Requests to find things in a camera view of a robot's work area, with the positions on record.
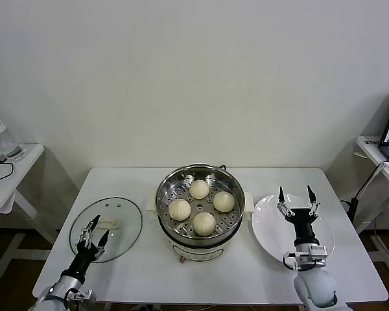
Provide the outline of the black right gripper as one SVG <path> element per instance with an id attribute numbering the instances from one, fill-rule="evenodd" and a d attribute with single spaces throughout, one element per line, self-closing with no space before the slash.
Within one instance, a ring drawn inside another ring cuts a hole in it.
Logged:
<path id="1" fill-rule="evenodd" d="M 285 196 L 282 186 L 279 187 L 278 203 L 276 205 L 278 211 L 285 217 L 285 220 L 294 226 L 296 239 L 294 245 L 315 244 L 320 245 L 319 240 L 312 229 L 312 223 L 317 219 L 318 208 L 321 203 L 317 200 L 315 192 L 307 185 L 309 195 L 310 209 L 296 208 L 289 209 L 285 203 Z"/>

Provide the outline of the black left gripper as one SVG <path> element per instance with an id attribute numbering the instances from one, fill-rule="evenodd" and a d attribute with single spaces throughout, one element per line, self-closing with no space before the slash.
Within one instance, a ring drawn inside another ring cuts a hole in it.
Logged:
<path id="1" fill-rule="evenodd" d="M 67 269 L 69 276 L 85 276 L 89 265 L 99 259 L 105 252 L 110 230 L 100 238 L 97 247 L 92 243 L 93 231 L 98 225 L 100 215 L 96 215 L 85 228 L 81 229 L 80 242 L 77 244 L 77 254 Z"/>

